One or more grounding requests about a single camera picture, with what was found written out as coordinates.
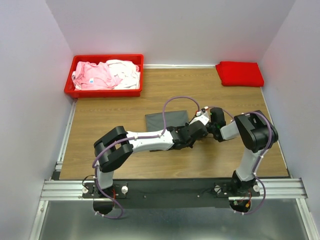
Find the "dark grey t shirt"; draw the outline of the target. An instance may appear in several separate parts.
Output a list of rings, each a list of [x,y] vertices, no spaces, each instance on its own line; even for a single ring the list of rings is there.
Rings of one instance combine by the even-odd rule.
[[[164,113],[167,127],[181,127],[189,121],[186,110],[168,111]],[[146,130],[148,132],[162,131],[164,128],[164,120],[162,113],[152,113],[145,115]]]

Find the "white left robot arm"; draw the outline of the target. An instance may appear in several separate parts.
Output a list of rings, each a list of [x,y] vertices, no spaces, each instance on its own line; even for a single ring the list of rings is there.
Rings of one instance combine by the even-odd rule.
[[[196,141],[207,135],[206,126],[199,120],[153,132],[132,132],[126,131],[123,126],[117,126],[93,145],[93,191],[101,198],[111,198],[109,194],[113,194],[114,171],[134,153],[192,148]]]

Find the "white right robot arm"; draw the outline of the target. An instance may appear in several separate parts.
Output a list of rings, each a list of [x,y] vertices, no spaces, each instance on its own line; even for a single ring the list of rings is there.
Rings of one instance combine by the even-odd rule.
[[[241,196],[254,187],[258,167],[267,151],[278,141],[278,132],[260,110],[236,115],[229,124],[220,107],[211,108],[209,116],[207,130],[215,140],[224,142],[239,136],[244,144],[241,163],[225,188],[228,192]]]

